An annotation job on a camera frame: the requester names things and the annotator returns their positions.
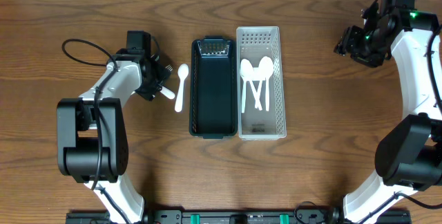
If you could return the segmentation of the white thick-handled fork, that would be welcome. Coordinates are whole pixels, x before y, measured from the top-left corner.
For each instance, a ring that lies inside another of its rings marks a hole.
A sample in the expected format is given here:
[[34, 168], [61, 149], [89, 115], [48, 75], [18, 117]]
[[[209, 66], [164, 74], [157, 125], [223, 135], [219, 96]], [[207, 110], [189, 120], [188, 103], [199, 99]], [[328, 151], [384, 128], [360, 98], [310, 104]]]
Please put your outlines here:
[[164, 95], [165, 97], [167, 97], [170, 100], [173, 100], [175, 98], [175, 94], [173, 91], [171, 91], [170, 89], [168, 89], [167, 87], [163, 86], [160, 90], [160, 93], [162, 95]]

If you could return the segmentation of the white plastic spoon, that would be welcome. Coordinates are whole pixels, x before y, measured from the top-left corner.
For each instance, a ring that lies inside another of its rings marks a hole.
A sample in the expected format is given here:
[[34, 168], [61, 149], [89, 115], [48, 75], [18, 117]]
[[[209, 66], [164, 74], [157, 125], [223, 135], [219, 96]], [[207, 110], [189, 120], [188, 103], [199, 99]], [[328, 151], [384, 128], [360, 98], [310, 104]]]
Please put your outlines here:
[[246, 100], [247, 100], [247, 80], [244, 75], [241, 75], [242, 79], [242, 95], [241, 95], [241, 113], [245, 113]]
[[273, 61], [270, 57], [264, 56], [259, 63], [260, 75], [265, 78], [265, 109], [270, 108], [269, 79], [273, 75]]

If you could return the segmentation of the white plastic spoon angled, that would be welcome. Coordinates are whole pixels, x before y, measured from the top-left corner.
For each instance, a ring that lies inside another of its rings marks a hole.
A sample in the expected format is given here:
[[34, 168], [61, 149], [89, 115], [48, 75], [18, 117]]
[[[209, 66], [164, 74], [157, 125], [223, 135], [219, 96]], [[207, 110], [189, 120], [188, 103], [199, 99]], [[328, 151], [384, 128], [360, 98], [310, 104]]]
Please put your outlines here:
[[250, 82], [253, 74], [253, 66], [248, 59], [242, 59], [240, 62], [240, 76], [244, 75], [247, 82]]

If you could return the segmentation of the white plastic spoon lowest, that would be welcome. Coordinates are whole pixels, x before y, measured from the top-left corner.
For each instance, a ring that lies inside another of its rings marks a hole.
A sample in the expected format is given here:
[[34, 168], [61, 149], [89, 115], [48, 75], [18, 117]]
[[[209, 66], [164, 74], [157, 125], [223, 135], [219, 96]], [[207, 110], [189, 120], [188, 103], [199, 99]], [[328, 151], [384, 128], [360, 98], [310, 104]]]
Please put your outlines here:
[[258, 67], [254, 67], [250, 82], [252, 85], [253, 96], [255, 98], [255, 108], [259, 111], [262, 110], [260, 97], [262, 92], [262, 82], [264, 79], [265, 77], [263, 76], [261, 69]]

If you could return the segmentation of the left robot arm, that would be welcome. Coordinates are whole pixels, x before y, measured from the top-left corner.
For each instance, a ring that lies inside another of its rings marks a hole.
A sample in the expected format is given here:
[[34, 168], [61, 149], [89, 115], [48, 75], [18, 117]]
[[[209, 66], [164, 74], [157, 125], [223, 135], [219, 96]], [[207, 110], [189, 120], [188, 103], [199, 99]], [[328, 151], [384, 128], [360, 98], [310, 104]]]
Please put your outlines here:
[[151, 101], [156, 93], [174, 99], [164, 86], [172, 68], [159, 63], [156, 39], [127, 32], [126, 45], [102, 66], [104, 74], [85, 93], [57, 105], [57, 162], [60, 172], [94, 192], [104, 212], [71, 212], [67, 223], [147, 223], [145, 201], [126, 168], [128, 140], [122, 109], [133, 94]]

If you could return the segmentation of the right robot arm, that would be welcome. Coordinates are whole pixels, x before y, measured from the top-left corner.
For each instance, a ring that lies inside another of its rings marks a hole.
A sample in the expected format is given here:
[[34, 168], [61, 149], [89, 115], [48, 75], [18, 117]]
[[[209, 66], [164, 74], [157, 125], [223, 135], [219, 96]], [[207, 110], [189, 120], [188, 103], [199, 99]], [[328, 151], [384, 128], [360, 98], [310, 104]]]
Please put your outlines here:
[[400, 200], [441, 184], [441, 25], [415, 0], [375, 0], [362, 11], [363, 27], [347, 28], [335, 52], [376, 68], [393, 59], [403, 117], [378, 144], [375, 169], [328, 223], [404, 223], [392, 210]]

